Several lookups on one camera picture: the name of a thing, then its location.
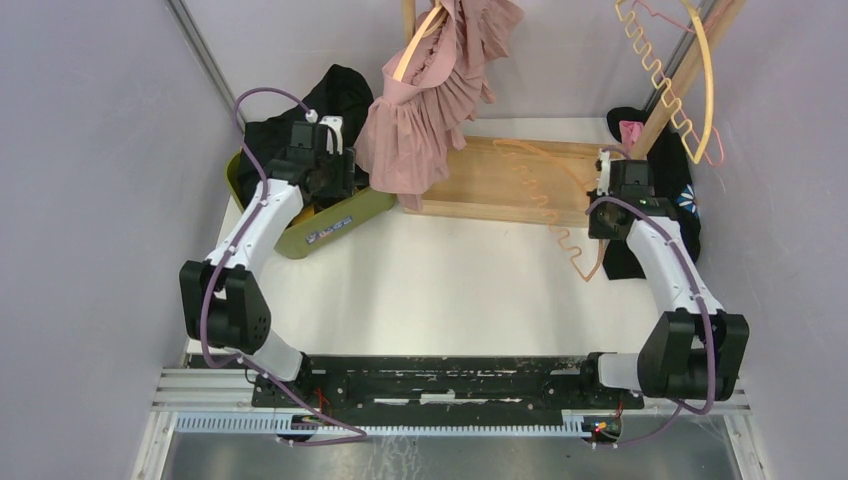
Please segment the black skirt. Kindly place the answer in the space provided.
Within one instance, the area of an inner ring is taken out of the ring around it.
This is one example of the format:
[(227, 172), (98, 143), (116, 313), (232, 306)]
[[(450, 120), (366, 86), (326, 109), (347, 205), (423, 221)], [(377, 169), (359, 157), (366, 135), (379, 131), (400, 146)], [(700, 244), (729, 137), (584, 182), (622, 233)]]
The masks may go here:
[[(343, 117), (343, 143), (351, 151), (355, 167), (354, 193), (369, 186), (368, 174), (355, 165), (354, 142), (373, 101), (372, 90), (359, 72), (334, 64), (304, 99), (295, 101), (293, 108), (263, 121), (248, 122), (235, 183), (240, 204), (247, 206), (254, 194), (262, 191), (264, 180), (288, 182), (284, 178), (285, 149), (294, 124), (311, 124), (305, 120), (305, 113), (310, 109), (316, 110), (319, 117)], [(303, 203), (306, 206), (317, 204), (322, 209), (342, 199), (346, 198), (303, 198)]]

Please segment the pink pleated skirt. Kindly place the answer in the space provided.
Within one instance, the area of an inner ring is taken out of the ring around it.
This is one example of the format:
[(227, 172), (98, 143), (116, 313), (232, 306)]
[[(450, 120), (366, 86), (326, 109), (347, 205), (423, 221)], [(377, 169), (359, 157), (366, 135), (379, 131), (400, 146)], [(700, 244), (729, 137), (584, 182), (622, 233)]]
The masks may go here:
[(508, 56), (510, 36), (524, 18), (511, 1), (442, 2), (445, 22), (421, 40), (403, 80), (392, 74), (406, 47), (383, 66), (382, 93), (355, 142), (371, 188), (414, 211), (424, 193), (448, 178), (449, 152), (465, 147), (462, 123), (476, 117), (479, 103), (494, 102), (486, 67)]

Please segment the pink wire hanger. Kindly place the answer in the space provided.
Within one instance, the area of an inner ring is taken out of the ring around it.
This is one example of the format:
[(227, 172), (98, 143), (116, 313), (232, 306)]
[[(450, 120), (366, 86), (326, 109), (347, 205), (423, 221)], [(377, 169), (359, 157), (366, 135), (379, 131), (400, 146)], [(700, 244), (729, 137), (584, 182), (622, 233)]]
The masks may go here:
[[(735, 16), (724, 15), (724, 11), (732, 5), (730, 1), (719, 1), (717, 3), (719, 10), (706, 15), (702, 15), (699, 9), (689, 1), (683, 1), (681, 5), (689, 17), (686, 25), (650, 7), (644, 1), (615, 3), (616, 14), (631, 42), (631, 48), (639, 57), (641, 67), (648, 75), (650, 85), (656, 94), (656, 104), (650, 108), (649, 118), (643, 124), (640, 135), (630, 146), (629, 153), (632, 157), (645, 158), (659, 139), (661, 132), (669, 126), (680, 135), (680, 143), (692, 164), (698, 165), (705, 162), (711, 166), (718, 166), (725, 161), (726, 154), (721, 135), (715, 125), (715, 72), (712, 47), (718, 43)], [(640, 11), (653, 18), (660, 18), (693, 36), (692, 43), (686, 47), (675, 71), (671, 71), (668, 64), (656, 54), (653, 44), (647, 37), (645, 27), (640, 23)], [(699, 74), (703, 76), (704, 87), (701, 132), (695, 130), (695, 123), (686, 114), (683, 102), (683, 97)]]

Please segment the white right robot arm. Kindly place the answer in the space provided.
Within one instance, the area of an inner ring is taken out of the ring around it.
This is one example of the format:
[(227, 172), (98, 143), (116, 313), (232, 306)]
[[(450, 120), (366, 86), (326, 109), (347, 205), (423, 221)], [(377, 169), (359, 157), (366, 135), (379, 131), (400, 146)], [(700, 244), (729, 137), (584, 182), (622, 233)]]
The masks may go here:
[(613, 159), (602, 151), (596, 168), (598, 184), (587, 193), (589, 235), (621, 241), (633, 253), (659, 318), (638, 353), (597, 354), (595, 370), (577, 382), (580, 400), (602, 408), (618, 389), (701, 400), (706, 407), (728, 400), (750, 335), (747, 320), (727, 312), (702, 280), (673, 204), (654, 193), (648, 162)]

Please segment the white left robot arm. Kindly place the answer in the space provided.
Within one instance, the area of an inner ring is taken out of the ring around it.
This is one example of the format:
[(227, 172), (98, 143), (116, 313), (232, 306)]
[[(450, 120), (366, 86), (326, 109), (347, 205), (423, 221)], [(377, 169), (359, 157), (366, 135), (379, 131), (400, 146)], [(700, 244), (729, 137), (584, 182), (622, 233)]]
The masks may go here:
[(258, 278), (303, 208), (352, 196), (354, 175), (341, 117), (295, 122), (289, 144), (261, 168), (255, 194), (231, 233), (204, 260), (187, 261), (179, 272), (188, 336), (276, 377), (277, 394), (294, 407), (312, 399), (315, 382), (301, 371), (304, 353), (273, 332)]

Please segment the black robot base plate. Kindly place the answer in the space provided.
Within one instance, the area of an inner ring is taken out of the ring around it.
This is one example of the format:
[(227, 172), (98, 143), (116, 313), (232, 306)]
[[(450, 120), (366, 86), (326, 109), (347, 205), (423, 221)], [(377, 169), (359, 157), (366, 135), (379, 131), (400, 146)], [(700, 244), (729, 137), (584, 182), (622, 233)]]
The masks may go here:
[(645, 398), (607, 388), (596, 356), (311, 355), (289, 389), (330, 417), (369, 427), (542, 427), (563, 413), (632, 413)]

